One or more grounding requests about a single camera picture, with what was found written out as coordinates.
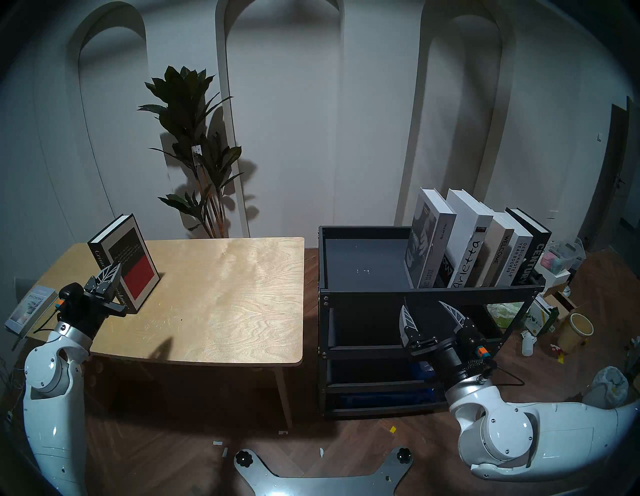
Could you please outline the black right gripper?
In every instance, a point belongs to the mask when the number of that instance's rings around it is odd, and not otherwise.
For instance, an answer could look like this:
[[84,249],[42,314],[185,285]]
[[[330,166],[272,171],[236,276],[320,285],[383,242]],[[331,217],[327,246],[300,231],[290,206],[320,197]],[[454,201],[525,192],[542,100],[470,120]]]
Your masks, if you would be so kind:
[[441,342],[434,337],[421,340],[421,334],[406,305],[399,314],[402,346],[411,362],[427,362],[434,377],[450,389],[458,383],[480,375],[483,384],[494,372],[494,359],[487,349],[487,340],[473,320],[454,307],[438,302],[438,329],[441,334],[454,335]]

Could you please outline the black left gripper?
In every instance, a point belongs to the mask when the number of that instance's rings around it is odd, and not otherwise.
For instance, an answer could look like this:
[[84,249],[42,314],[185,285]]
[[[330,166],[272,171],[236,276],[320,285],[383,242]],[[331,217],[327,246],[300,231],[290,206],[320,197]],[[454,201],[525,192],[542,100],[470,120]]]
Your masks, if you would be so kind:
[[61,291],[57,314],[57,332],[62,335],[72,328],[94,340],[103,322],[110,316],[123,318],[127,307],[113,301],[120,285],[122,267],[114,262],[84,286],[84,291]]

